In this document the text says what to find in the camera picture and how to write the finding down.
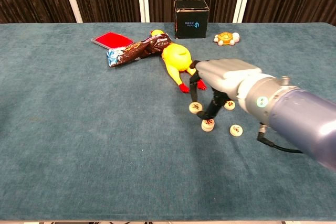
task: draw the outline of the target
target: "chocolate bar wrapper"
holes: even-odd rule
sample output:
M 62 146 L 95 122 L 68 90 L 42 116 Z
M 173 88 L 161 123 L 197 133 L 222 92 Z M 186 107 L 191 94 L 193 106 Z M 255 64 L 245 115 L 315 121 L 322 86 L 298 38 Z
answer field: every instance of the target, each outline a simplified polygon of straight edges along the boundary
M 168 34 L 159 34 L 127 47 L 110 49 L 107 51 L 109 66 L 115 67 L 162 52 L 171 42 Z

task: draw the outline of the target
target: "table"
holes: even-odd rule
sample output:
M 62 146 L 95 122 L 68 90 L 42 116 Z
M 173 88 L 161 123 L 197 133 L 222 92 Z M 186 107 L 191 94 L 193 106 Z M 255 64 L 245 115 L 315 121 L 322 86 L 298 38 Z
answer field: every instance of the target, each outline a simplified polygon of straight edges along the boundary
M 239 106 L 203 132 L 159 56 L 109 68 L 90 42 L 109 30 L 173 39 L 173 28 L 0 25 L 0 220 L 336 220 L 336 173 L 257 142 L 259 124 Z M 241 41 L 216 45 L 223 31 Z M 335 38 L 324 23 L 213 23 L 206 38 L 176 42 L 194 60 L 239 58 L 335 102 Z M 199 92 L 204 105 L 211 96 Z

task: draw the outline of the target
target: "black cube box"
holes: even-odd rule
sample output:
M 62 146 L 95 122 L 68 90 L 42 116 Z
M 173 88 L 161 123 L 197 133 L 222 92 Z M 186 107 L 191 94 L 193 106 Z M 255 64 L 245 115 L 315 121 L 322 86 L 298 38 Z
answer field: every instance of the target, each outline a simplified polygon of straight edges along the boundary
M 175 39 L 205 38 L 209 7 L 204 0 L 175 0 Z

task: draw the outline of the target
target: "turtle toy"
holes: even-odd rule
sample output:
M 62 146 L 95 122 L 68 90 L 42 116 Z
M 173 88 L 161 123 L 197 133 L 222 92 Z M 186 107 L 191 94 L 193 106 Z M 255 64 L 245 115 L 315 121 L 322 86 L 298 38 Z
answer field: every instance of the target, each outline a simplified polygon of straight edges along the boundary
M 229 33 L 227 31 L 217 34 L 214 38 L 214 42 L 218 43 L 219 46 L 222 45 L 234 45 L 239 42 L 240 36 L 239 33 Z

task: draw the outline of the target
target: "yellow rubber chicken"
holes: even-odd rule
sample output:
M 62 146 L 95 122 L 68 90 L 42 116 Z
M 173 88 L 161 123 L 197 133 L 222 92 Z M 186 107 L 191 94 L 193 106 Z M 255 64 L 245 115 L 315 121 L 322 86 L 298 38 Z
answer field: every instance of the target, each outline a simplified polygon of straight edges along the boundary
M 154 30 L 151 32 L 152 36 L 163 34 L 161 30 Z M 196 70 L 191 69 L 189 66 L 192 63 L 191 55 L 188 49 L 179 44 L 171 43 L 162 52 L 162 59 L 166 64 L 168 74 L 180 87 L 183 93 L 188 93 L 189 88 L 182 82 L 180 78 L 180 72 L 187 71 L 190 75 L 193 75 Z M 197 87 L 199 89 L 206 89 L 206 85 L 202 80 L 198 81 Z

